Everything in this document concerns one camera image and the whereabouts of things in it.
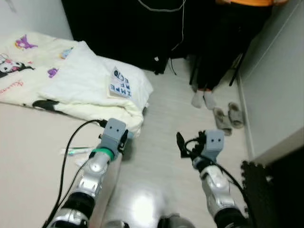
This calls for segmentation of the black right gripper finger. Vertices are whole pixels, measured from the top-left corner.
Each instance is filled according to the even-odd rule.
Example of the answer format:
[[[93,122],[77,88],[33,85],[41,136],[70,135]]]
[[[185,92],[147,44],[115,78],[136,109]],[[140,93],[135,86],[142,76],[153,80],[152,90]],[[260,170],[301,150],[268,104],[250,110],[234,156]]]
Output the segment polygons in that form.
[[[180,157],[188,158],[189,152],[188,152],[187,148],[185,148],[185,140],[180,132],[176,133],[176,141],[177,141],[178,149],[180,151]]]

